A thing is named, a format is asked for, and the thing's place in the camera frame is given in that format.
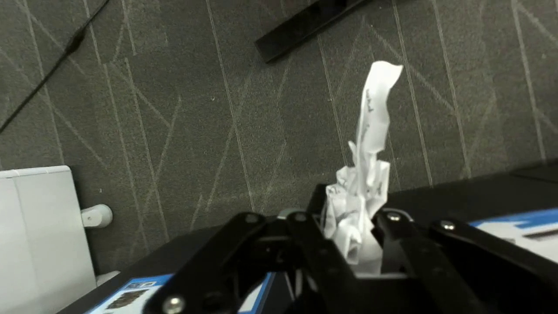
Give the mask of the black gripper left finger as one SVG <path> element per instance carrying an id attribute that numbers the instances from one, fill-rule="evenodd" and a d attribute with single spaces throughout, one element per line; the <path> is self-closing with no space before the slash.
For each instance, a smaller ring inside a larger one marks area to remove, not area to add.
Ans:
<path id="1" fill-rule="evenodd" d="M 146 314 L 235 314 L 268 272 L 301 272 L 310 290 L 282 314 L 340 311 L 355 278 L 307 213 L 286 220 L 240 213 L 146 302 Z"/>

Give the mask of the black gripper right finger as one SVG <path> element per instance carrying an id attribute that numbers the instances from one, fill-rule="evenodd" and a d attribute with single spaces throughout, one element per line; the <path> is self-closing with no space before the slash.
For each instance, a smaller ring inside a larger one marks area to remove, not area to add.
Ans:
<path id="1" fill-rule="evenodd" d="M 429 227 L 397 209 L 373 218 L 383 250 L 380 314 L 558 314 L 558 264 L 458 220 Z"/>

